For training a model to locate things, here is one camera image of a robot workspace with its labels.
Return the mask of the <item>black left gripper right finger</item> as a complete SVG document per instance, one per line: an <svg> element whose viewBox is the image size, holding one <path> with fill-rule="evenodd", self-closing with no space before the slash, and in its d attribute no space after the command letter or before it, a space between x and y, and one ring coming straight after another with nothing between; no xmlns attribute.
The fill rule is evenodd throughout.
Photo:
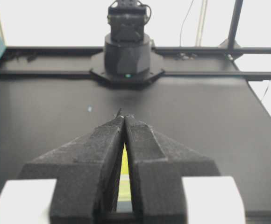
<svg viewBox="0 0 271 224"><path fill-rule="evenodd" d="M219 176L215 161L132 115L125 130L133 212L144 224L186 223L182 177Z"/></svg>

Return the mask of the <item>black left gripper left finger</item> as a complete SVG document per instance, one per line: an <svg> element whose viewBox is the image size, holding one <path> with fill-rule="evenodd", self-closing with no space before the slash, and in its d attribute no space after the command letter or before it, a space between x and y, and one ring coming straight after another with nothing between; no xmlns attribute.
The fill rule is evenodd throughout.
<svg viewBox="0 0 271 224"><path fill-rule="evenodd" d="M93 224L117 208L124 116L24 164L18 179L56 179L52 224Z"/></svg>

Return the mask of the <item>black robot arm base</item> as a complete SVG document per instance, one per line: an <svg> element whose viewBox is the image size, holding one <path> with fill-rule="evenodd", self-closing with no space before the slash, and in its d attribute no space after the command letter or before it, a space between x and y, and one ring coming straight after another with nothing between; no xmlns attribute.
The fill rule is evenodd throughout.
<svg viewBox="0 0 271 224"><path fill-rule="evenodd" d="M164 58L144 31L150 17L150 6L139 0L115 0L108 7L110 33L103 51L91 57L90 71L117 84L141 84L164 74Z"/></svg>

